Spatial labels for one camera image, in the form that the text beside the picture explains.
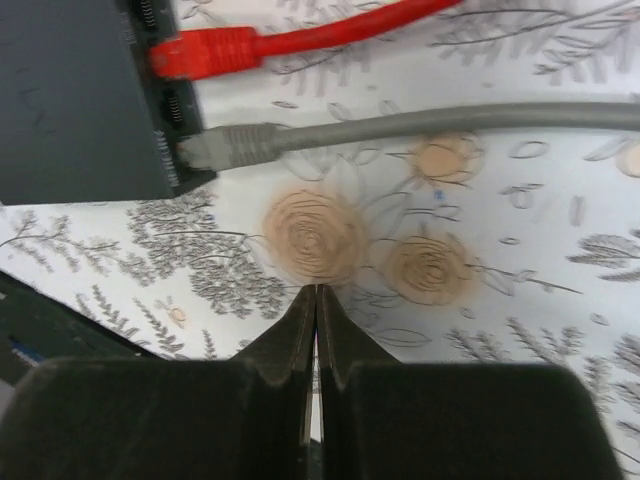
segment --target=red cable connector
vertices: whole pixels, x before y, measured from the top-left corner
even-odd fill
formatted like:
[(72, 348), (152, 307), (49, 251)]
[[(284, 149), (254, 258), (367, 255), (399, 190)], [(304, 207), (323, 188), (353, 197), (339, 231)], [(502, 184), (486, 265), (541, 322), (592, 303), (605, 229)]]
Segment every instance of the red cable connector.
[(264, 57), (331, 48), (366, 40), (407, 25), (462, 0), (401, 0), (329, 25), (260, 36), (253, 27), (186, 30), (151, 48), (154, 72), (164, 78), (200, 80), (250, 70)]

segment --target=ethernet cable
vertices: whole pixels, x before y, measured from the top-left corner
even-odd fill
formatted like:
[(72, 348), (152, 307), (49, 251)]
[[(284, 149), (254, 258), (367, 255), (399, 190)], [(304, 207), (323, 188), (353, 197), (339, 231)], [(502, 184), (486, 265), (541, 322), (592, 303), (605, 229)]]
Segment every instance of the ethernet cable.
[(191, 81), (250, 70), (265, 57), (359, 42), (461, 2), (401, 0), (339, 22), (274, 35), (261, 36), (253, 27), (186, 30), (151, 48), (151, 66), (159, 77)]
[(400, 113), (364, 120), (282, 128), (272, 123), (212, 128), (179, 144), (198, 170), (273, 162), (285, 152), (383, 138), (505, 128), (591, 128), (640, 132), (640, 105), (604, 102), (509, 103)]

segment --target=tablecloth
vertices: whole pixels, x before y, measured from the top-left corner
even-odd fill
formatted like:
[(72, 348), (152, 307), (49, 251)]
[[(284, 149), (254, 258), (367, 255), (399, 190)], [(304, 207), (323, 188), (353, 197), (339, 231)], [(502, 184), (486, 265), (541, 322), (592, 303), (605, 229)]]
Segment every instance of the tablecloth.
[[(251, 24), (266, 33), (383, 3), (175, 0), (174, 8), (181, 28)], [(371, 41), (275, 58), (196, 90), (208, 127), (509, 101), (637, 102), (639, 24), (640, 2), (629, 0), (467, 1)], [(277, 210), (295, 222), (286, 209), (300, 213), (307, 207), (296, 195), (311, 197), (316, 210), (296, 230), (309, 235), (289, 253), (295, 261), (325, 244), (348, 249), (354, 223), (347, 231), (323, 212), (358, 216), (366, 255), (337, 290), (383, 347), (403, 361), (570, 368), (621, 464), (638, 476), (639, 177), (640, 137), (627, 132), (363, 142), (225, 171), (175, 200), (3, 207), (0, 268), (165, 358), (225, 358), (299, 289), (304, 272), (274, 245), (295, 235), (269, 234), (265, 219)]]

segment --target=gray cable connector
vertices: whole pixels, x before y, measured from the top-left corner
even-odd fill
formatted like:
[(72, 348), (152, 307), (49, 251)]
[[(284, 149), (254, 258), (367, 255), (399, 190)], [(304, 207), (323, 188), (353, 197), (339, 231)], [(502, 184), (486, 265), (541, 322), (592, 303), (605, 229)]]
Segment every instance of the gray cable connector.
[(231, 125), (205, 130), (180, 143), (183, 160), (197, 170), (229, 170), (273, 162), (277, 126), (270, 123)]
[(277, 160), (284, 152), (381, 138), (495, 128), (595, 128), (640, 132), (640, 105), (558, 102), (476, 105), (399, 113), (364, 120), (279, 128), (231, 125), (185, 140), (193, 168), (227, 170)]

